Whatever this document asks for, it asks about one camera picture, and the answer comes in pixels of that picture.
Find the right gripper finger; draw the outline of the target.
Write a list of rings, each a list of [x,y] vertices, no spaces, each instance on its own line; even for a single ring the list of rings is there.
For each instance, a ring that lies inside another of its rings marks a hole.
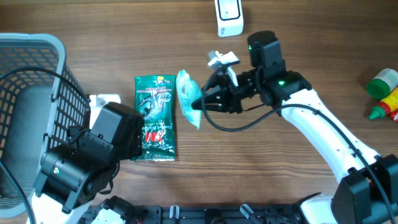
[[[194,110],[203,110],[206,109],[207,111],[216,111],[216,112],[223,112],[224,107],[221,103],[217,102],[205,102],[204,107],[202,106],[202,101],[201,99],[195,100],[192,103],[192,108]]]
[[[226,86],[216,85],[211,88],[207,87],[206,92],[204,94],[204,99],[206,100],[226,100],[228,98],[228,88]]]

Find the green glove package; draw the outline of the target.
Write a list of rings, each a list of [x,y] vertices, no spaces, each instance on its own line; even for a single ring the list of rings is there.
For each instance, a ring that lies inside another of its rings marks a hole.
[[[174,161],[175,76],[146,75],[134,78],[134,109],[144,117],[142,154],[132,160]]]

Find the green lid spice jar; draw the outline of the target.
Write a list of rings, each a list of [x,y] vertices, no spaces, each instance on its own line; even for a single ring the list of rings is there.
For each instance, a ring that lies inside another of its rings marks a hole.
[[[366,86],[367,93],[378,100],[388,96],[397,87],[397,71],[391,68],[381,70]]]

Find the white barcode scanner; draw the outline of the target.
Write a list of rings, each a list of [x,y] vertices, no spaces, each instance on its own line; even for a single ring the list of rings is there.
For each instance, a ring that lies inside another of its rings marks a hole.
[[[241,0],[214,0],[219,37],[232,37],[243,32]]]

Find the teal wet wipes pack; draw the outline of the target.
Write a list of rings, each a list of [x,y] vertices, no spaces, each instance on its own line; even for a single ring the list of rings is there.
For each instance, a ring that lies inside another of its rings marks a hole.
[[[193,109],[192,103],[202,97],[199,85],[185,70],[180,70],[176,78],[176,91],[182,114],[197,129],[201,124],[201,109]]]

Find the red instant coffee stick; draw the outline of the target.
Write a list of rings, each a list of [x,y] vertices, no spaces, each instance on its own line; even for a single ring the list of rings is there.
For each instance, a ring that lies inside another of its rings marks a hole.
[[[393,111],[393,112],[389,115],[389,117],[390,117],[393,121],[398,122],[398,110]]]

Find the grey plastic mesh basket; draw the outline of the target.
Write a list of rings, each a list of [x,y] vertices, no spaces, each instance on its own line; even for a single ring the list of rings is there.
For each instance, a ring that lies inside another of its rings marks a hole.
[[[58,38],[2,33],[1,73],[12,70],[1,80],[1,160],[32,198],[42,154],[83,126],[89,109]]]

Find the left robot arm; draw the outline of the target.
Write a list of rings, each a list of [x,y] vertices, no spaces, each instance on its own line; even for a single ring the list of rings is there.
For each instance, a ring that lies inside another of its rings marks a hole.
[[[110,194],[121,160],[142,154],[144,117],[115,102],[92,128],[70,126],[65,143],[42,155],[34,182],[31,223],[76,223],[97,194]]]

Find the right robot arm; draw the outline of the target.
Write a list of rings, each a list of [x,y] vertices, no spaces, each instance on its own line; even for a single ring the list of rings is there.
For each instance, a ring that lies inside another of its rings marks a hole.
[[[263,223],[384,223],[397,221],[397,157],[381,156],[356,138],[322,103],[310,82],[288,70],[280,43],[269,30],[251,34],[252,68],[235,74],[234,53],[208,54],[213,74],[192,103],[210,111],[241,113],[243,99],[259,95],[263,105],[295,126],[329,165],[334,195],[309,195],[290,205],[264,209]]]

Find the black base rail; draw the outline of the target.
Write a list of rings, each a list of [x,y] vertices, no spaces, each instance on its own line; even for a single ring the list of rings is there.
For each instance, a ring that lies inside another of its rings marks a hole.
[[[94,223],[100,218],[100,210],[115,208],[126,218],[126,223],[306,223],[306,218],[299,209],[299,203],[267,204],[255,206],[218,207],[161,207],[158,205],[131,205],[129,202],[113,196],[100,206],[89,208],[78,223]]]

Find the red sauce bottle green cap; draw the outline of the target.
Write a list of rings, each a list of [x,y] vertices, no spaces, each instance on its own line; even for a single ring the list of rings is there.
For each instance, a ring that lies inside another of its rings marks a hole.
[[[383,98],[376,106],[371,110],[371,114],[368,116],[369,119],[384,118],[391,114],[397,109],[397,88],[385,98]]]

